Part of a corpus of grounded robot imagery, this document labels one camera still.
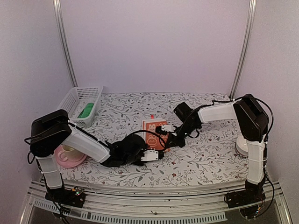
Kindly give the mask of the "green microfiber towel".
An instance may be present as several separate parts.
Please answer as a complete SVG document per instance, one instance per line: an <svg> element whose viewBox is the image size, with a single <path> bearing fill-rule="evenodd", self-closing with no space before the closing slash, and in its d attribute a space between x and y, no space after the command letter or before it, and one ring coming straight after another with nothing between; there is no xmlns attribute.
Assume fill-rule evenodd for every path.
<svg viewBox="0 0 299 224"><path fill-rule="evenodd" d="M78 115L78 118L79 119L87 118L90 115L93 107L94 107L94 103L87 103L86 106L85 106L85 108Z"/></svg>

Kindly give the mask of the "orange rabbit pattern towel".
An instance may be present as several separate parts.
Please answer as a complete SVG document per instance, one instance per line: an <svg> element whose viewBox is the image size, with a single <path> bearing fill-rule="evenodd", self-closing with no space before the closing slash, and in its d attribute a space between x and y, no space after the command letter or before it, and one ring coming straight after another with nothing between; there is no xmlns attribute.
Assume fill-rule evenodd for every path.
<svg viewBox="0 0 299 224"><path fill-rule="evenodd" d="M167 135L158 134L156 133L156 128L158 126L167 125L167 124L168 122L166 121L166 119L155 117L154 114L151 114L149 117L147 117L147 119L142 121L142 129L150 131L150 133L147 132L142 133L142 137L145 140L146 144L148 145L149 149L157 150L157 151L162 151L164 149L164 143L160 140L159 137L157 137L152 133L161 136L162 139L166 142L168 138L168 134Z"/></svg>

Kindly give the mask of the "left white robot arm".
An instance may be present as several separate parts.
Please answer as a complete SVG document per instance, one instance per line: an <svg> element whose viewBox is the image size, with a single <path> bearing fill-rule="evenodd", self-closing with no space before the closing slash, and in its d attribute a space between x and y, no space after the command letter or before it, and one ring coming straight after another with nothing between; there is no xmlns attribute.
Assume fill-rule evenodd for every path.
<svg viewBox="0 0 299 224"><path fill-rule="evenodd" d="M68 113L56 110L32 122L31 136L24 140L41 167L51 194L60 203L69 199L69 191L63 180L53 154L60 146L69 146L93 158L105 167L120 167L126 164L143 166L147 145L137 134L130 134L113 144L102 142L82 128L71 123Z"/></svg>

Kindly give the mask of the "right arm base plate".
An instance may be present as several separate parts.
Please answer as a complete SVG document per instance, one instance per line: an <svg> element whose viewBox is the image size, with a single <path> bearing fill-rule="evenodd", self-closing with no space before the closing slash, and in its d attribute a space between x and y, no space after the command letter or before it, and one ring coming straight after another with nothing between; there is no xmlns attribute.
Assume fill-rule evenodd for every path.
<svg viewBox="0 0 299 224"><path fill-rule="evenodd" d="M229 208L249 205L252 203L262 202L266 199L264 192L254 194L252 190L229 191L224 196L224 202Z"/></svg>

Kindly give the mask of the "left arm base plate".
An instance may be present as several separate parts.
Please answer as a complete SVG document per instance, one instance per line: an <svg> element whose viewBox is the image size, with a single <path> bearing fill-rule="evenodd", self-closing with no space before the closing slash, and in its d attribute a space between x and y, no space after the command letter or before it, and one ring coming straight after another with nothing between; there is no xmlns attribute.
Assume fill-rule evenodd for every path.
<svg viewBox="0 0 299 224"><path fill-rule="evenodd" d="M58 189L47 188L45 199L76 208L83 208L86 194L81 189L75 187L74 189L65 189L64 187Z"/></svg>

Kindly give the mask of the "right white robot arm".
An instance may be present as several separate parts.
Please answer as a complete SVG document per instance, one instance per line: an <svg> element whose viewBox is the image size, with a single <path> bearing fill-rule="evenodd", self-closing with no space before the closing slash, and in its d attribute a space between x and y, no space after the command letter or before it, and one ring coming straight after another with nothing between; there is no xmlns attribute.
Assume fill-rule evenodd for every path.
<svg viewBox="0 0 299 224"><path fill-rule="evenodd" d="M261 184L266 178L267 143L274 123L273 113L267 114L264 106L267 106L264 101L251 94L231 101L214 100L211 105L201 105L195 109L183 102L174 109L182 125L169 131L164 148L185 146L185 138L200 129L203 123L236 119L248 149L246 183L252 185L242 192L241 197L245 203L252 203L260 195L255 185Z"/></svg>

